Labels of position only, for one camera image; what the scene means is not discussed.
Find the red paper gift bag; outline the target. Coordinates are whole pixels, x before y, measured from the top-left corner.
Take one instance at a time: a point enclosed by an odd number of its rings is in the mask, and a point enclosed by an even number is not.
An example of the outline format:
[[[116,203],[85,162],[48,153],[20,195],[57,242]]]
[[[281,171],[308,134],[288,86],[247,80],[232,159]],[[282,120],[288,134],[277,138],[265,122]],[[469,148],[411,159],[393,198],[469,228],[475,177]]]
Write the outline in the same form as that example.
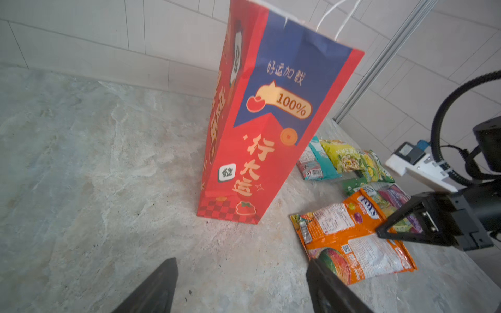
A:
[[[264,1],[232,1],[197,215],[258,224],[364,52]]]

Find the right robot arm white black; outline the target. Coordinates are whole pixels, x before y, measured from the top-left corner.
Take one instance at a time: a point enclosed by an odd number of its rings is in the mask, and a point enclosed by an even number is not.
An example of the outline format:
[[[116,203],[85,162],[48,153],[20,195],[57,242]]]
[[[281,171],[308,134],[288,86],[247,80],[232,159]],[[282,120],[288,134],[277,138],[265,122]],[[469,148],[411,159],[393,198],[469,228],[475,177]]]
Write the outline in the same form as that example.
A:
[[[500,71],[494,71],[459,86],[439,106],[430,139],[402,143],[392,153],[386,166],[427,185],[430,192],[412,196],[390,215],[377,228],[378,237],[463,251],[500,244],[500,115],[474,126],[467,148],[452,146],[460,162],[450,163],[442,153],[449,147],[442,127],[458,126],[447,117],[452,105],[470,90],[499,79]]]

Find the purple snack packet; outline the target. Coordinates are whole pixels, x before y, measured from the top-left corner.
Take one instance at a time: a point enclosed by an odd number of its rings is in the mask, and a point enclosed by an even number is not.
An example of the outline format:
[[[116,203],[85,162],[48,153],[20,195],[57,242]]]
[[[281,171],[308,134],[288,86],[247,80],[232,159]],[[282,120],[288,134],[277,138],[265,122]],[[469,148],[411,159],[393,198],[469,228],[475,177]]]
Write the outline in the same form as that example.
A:
[[[379,206],[384,213],[385,217],[389,218],[398,209],[402,208],[406,204],[410,197],[403,190],[401,190],[397,185],[391,185],[386,189],[380,189],[378,195],[381,197],[379,201]],[[393,229],[396,232],[403,233],[421,233],[422,228],[417,218],[414,215],[410,215],[403,220],[397,222]]]

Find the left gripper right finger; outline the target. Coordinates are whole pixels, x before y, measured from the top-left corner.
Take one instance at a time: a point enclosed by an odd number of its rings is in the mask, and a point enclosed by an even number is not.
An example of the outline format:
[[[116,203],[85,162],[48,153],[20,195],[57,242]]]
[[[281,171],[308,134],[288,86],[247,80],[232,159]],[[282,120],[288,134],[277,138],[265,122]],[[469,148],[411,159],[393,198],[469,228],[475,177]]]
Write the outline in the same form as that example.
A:
[[[318,259],[310,261],[306,279],[315,313],[373,312],[338,276]]]

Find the teal snack packet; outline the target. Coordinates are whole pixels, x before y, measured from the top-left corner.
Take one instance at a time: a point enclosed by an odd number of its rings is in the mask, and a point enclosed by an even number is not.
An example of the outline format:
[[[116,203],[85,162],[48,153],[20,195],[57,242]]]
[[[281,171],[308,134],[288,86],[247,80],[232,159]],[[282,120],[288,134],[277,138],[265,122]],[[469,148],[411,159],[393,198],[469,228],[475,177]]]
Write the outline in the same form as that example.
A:
[[[305,181],[330,181],[342,177],[327,156],[317,136],[309,142],[297,162],[297,167]]]

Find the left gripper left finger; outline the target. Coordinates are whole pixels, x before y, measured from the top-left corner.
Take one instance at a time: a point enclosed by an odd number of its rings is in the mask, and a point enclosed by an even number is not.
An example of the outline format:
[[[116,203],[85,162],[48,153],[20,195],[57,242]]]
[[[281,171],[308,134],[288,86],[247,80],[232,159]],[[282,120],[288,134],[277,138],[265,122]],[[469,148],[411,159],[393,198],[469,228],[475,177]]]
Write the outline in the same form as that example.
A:
[[[165,260],[112,312],[169,313],[178,275],[176,258]]]

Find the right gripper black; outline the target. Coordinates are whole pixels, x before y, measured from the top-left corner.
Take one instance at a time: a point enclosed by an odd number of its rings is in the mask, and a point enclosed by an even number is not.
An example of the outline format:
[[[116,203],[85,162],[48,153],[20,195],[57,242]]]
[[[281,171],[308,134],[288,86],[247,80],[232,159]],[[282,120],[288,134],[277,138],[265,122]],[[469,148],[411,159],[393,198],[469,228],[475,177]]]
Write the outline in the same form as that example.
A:
[[[484,183],[441,194],[425,192],[392,213],[376,234],[381,239],[465,252],[494,246],[489,233],[500,229],[500,184]]]

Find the yellow green snack packet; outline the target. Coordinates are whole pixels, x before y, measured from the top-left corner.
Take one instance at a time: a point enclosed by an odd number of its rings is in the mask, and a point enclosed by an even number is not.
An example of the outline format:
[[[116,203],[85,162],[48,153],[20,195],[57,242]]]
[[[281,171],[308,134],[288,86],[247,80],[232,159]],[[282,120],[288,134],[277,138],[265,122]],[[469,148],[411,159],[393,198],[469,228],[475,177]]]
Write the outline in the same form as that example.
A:
[[[320,144],[338,173],[366,169],[361,154],[350,144],[339,140],[320,140]]]

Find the orange snack packet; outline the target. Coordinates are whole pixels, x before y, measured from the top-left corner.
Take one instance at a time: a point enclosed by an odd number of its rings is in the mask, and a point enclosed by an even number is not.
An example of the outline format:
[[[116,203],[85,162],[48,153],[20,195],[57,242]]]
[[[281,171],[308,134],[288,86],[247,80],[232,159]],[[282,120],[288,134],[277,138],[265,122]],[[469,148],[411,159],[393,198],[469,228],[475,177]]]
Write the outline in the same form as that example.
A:
[[[320,260],[346,285],[418,269],[403,242],[377,236],[386,219],[364,190],[343,203],[290,216],[308,258]]]

